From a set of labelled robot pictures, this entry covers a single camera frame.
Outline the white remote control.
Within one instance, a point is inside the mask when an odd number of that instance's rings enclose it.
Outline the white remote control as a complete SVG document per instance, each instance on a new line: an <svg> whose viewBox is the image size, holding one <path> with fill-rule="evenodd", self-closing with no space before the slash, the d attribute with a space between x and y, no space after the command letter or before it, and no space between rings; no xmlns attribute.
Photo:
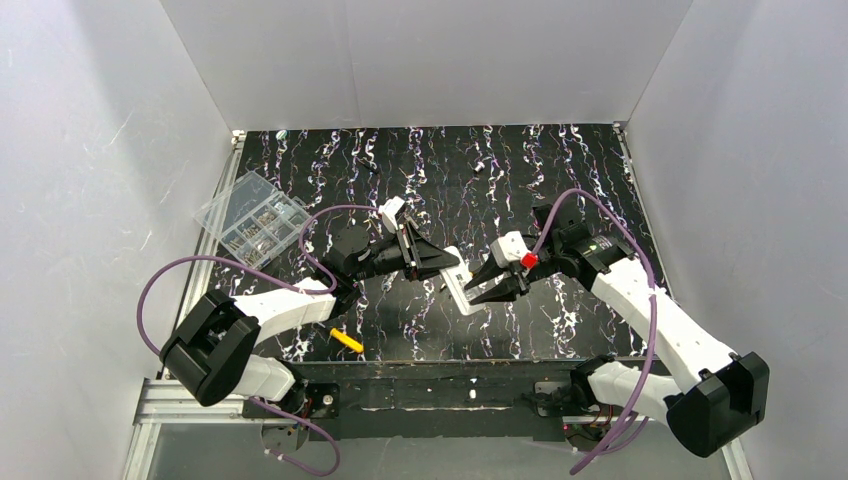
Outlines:
<svg viewBox="0 0 848 480"><path fill-rule="evenodd" d="M465 289L465 286L472 280L472 274L467 262L462 258L459 249L455 246L448 246L445 248L445 251L459 261L457 265L440 271L440 276L447 287L450 297L457 305L459 313L463 316L470 316L483 310L483 304L472 305L470 303L472 299L483 292L483 289L481 286L469 290Z"/></svg>

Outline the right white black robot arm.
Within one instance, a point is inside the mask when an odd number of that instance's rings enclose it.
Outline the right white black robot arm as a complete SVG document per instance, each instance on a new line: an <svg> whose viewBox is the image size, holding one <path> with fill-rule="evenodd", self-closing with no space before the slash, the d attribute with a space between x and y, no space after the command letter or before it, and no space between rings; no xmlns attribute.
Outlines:
<svg viewBox="0 0 848 480"><path fill-rule="evenodd" d="M479 268L457 274L464 292L454 297L464 312L513 302L532 283L563 274L655 341L668 373L647 377L633 409L667 426L690 453L706 458L764 419L770 370L759 355L738 355L703 330L663 289L649 286L632 248L592 234L577 208L542 205L534 215L551 227L537 236L509 232Z"/></svg>

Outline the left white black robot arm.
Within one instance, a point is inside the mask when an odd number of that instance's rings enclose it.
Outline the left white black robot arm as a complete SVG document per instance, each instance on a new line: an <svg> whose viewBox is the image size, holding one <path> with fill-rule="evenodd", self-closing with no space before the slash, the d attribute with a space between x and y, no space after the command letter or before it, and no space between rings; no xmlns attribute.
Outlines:
<svg viewBox="0 0 848 480"><path fill-rule="evenodd" d="M257 345L345 314L358 303L362 280L401 272L410 281L424 281L463 265L457 249L435 246L411 222L378 241L362 226L348 227L334 234L313 275L292 288L237 297L206 292L158 357L203 406L231 394L278 403L289 397L298 377L283 361L254 354Z"/></svg>

